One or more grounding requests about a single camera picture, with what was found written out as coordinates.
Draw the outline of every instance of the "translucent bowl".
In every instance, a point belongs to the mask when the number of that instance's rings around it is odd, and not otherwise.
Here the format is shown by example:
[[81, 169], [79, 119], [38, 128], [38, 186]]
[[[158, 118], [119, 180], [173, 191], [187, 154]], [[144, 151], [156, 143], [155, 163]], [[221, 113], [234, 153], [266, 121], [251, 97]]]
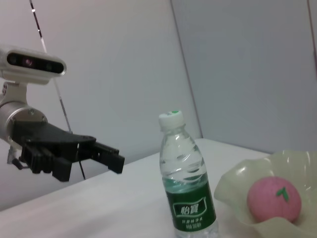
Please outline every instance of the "translucent bowl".
[[[267, 176], [289, 180], [302, 199], [295, 223], [272, 218], [257, 223], [249, 212], [247, 195], [252, 184]], [[283, 151], [263, 159], [244, 160], [225, 173], [214, 192], [215, 199], [230, 206], [236, 218], [264, 238], [317, 238], [317, 152]]]

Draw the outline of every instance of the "white bottle cap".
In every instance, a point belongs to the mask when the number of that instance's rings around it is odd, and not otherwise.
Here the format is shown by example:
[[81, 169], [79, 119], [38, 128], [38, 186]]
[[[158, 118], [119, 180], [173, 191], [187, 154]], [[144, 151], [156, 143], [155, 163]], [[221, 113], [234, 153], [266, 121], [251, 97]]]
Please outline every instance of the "white bottle cap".
[[172, 111], [161, 114], [158, 122], [162, 130], [170, 130], [185, 125], [185, 120], [181, 111]]

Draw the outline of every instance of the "white table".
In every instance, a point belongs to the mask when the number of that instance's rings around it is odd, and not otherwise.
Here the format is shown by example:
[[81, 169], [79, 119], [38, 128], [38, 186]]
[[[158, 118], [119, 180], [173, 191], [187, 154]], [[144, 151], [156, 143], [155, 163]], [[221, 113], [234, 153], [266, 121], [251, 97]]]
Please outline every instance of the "white table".
[[[264, 153], [198, 139], [211, 190], [221, 175]], [[214, 167], [217, 160], [220, 166]], [[257, 238], [214, 201], [223, 238]], [[173, 224], [159, 172], [159, 154], [107, 172], [0, 213], [1, 238], [173, 238]]]

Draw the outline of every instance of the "pink ball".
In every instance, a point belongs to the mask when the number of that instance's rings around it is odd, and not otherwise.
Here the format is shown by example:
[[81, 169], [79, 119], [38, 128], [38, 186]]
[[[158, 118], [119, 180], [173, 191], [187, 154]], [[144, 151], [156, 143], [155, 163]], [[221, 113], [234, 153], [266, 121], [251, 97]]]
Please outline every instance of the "pink ball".
[[280, 177], [265, 177], [255, 182], [249, 190], [247, 203], [257, 222], [273, 217], [294, 222], [302, 209], [297, 189]]

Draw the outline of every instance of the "water bottle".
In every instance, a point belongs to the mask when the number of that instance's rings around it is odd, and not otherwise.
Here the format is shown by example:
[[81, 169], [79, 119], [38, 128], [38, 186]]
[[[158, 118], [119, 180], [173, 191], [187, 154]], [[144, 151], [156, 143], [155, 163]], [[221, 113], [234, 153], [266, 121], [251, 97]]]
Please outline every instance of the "water bottle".
[[181, 111], [159, 116], [164, 132], [159, 165], [178, 238], [216, 238], [214, 212], [204, 159], [185, 131]]

